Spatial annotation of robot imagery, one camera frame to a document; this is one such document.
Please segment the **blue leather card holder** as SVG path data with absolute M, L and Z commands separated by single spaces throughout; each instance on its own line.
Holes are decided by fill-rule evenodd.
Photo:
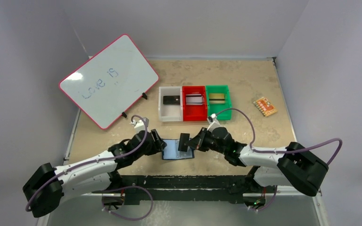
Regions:
M 187 148 L 186 152 L 179 151 L 179 141 L 179 139 L 164 139 L 166 147 L 162 151 L 162 160 L 174 161 L 193 159 L 195 157 L 194 149 L 189 147 Z

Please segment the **white plastic bin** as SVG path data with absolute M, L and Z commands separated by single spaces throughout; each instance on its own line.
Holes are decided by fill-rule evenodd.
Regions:
M 165 105 L 164 96 L 179 96 L 180 103 Z M 158 91 L 158 118 L 161 122 L 183 121 L 182 87 L 159 87 Z

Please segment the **red plastic bin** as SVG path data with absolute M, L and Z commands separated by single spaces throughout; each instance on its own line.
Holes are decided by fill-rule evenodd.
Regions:
M 202 95 L 202 105 L 186 105 L 186 95 Z M 182 86 L 183 120 L 184 121 L 205 121 L 207 118 L 207 100 L 205 86 Z

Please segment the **green plastic bin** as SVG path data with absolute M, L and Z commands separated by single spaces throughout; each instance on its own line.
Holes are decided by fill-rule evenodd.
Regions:
M 211 105 L 209 104 L 209 93 L 224 93 L 225 104 Z M 208 85 L 206 86 L 206 98 L 207 98 L 207 114 L 208 116 L 213 113 L 219 113 L 222 110 L 232 107 L 232 100 L 230 97 L 229 87 L 227 85 Z

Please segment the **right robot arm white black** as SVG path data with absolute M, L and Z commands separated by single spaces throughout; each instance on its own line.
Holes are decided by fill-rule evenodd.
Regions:
M 313 153 L 297 153 L 303 149 L 297 142 L 265 153 L 264 148 L 251 148 L 235 141 L 224 127 L 211 131 L 202 128 L 185 145 L 202 152 L 221 153 L 233 166 L 256 167 L 246 178 L 246 186 L 253 192 L 265 186 L 291 186 L 307 196 L 315 196 L 329 170 L 328 164 Z

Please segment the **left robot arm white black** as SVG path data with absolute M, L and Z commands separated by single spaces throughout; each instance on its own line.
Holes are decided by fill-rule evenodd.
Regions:
M 104 190 L 115 193 L 122 186 L 119 169 L 132 165 L 144 155 L 159 153 L 166 146 L 155 129 L 142 130 L 86 160 L 57 167 L 45 163 L 22 188 L 27 199 L 25 210 L 39 218 L 85 193 Z

